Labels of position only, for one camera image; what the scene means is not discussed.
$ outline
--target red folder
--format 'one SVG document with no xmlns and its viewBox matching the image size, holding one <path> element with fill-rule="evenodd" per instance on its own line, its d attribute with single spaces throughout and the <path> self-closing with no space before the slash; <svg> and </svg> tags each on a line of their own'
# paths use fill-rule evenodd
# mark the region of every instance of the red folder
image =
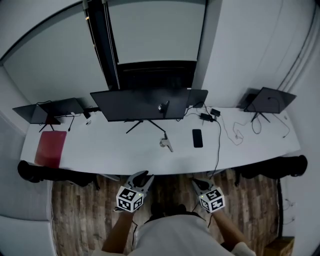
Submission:
<svg viewBox="0 0 320 256">
<path fill-rule="evenodd" d="M 59 168 L 66 131 L 43 131 L 34 162 L 39 166 Z"/>
</svg>

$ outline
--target white desk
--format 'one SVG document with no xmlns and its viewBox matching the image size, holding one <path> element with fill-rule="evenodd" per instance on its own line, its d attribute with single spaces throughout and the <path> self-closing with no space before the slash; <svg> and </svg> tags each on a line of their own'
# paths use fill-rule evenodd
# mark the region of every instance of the white desk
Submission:
<svg viewBox="0 0 320 256">
<path fill-rule="evenodd" d="M 295 130 L 286 111 L 278 115 L 288 129 L 272 114 L 265 114 L 268 123 L 259 117 L 262 130 L 254 134 L 250 120 L 253 113 L 242 112 L 237 108 L 215 108 L 221 111 L 229 137 L 236 143 L 233 132 L 234 122 L 244 136 L 243 143 L 236 146 L 227 137 L 223 120 L 219 117 L 222 131 L 217 170 L 248 165 L 283 156 L 300 149 Z M 189 113 L 205 112 L 204 109 L 191 109 Z M 174 152 L 160 147 L 163 132 L 148 121 L 144 121 L 126 134 L 136 122 L 108 122 L 101 112 L 95 114 L 90 125 L 85 125 L 85 117 L 76 117 L 71 131 L 67 133 L 60 168 L 78 172 L 131 175 L 148 170 L 150 174 L 167 175 L 212 171 L 215 169 L 218 154 L 219 125 L 191 114 L 180 122 L 175 120 L 156 120 L 171 142 Z M 72 118 L 63 118 L 62 125 L 54 125 L 57 131 L 67 131 Z M 259 123 L 254 121 L 256 131 Z M 23 145 L 21 160 L 34 163 L 41 133 L 41 126 L 31 124 Z M 201 129 L 203 148 L 194 148 L 193 129 Z"/>
</svg>

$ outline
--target smartphone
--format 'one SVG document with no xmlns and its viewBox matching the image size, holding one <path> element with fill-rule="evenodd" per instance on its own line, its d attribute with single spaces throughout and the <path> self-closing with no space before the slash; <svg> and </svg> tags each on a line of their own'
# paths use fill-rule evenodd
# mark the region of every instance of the smartphone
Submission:
<svg viewBox="0 0 320 256">
<path fill-rule="evenodd" d="M 200 129 L 193 129 L 192 130 L 192 136 L 193 136 L 193 146 L 195 148 L 203 148 L 202 143 L 202 133 Z"/>
</svg>

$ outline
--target white shirt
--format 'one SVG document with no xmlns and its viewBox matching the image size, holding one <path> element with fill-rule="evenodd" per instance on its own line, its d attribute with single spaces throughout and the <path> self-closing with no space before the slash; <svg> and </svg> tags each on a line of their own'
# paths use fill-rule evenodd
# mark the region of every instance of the white shirt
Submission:
<svg viewBox="0 0 320 256">
<path fill-rule="evenodd" d="M 174 215 L 150 221 L 137 229 L 129 256 L 255 256 L 244 242 L 232 252 L 210 234 L 206 222 L 193 215 Z M 122 254 L 95 251 L 92 256 Z"/>
</svg>

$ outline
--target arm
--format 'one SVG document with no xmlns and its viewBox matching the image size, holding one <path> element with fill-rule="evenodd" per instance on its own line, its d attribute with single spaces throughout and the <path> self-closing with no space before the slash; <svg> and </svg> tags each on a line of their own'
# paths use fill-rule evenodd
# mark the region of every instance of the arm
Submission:
<svg viewBox="0 0 320 256">
<path fill-rule="evenodd" d="M 249 246 L 249 242 L 244 234 L 232 223 L 222 210 L 213 212 L 212 216 L 222 234 L 226 248 L 230 252 L 240 242 L 244 242 Z"/>
<path fill-rule="evenodd" d="M 133 218 L 133 212 L 120 213 L 119 219 L 102 246 L 102 251 L 115 254 L 124 253 Z"/>
</svg>

